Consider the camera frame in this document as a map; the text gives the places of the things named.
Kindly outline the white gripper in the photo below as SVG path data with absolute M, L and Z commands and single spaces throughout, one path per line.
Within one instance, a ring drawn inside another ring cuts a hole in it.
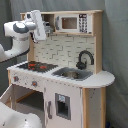
M 35 42 L 43 41 L 46 39 L 44 21 L 41 17 L 39 10 L 33 10 L 25 14 L 25 24 L 30 31 L 33 32 Z

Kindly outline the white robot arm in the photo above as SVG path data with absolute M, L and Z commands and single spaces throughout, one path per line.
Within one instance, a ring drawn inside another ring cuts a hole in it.
M 5 51 L 0 44 L 0 63 L 26 54 L 30 48 L 30 33 L 33 33 L 35 43 L 46 39 L 44 21 L 39 10 L 27 12 L 22 21 L 5 23 L 4 34 L 13 39 L 13 46 Z M 23 114 L 6 105 L 12 95 L 13 85 L 10 85 L 0 96 L 0 128 L 42 128 L 41 120 L 37 115 Z

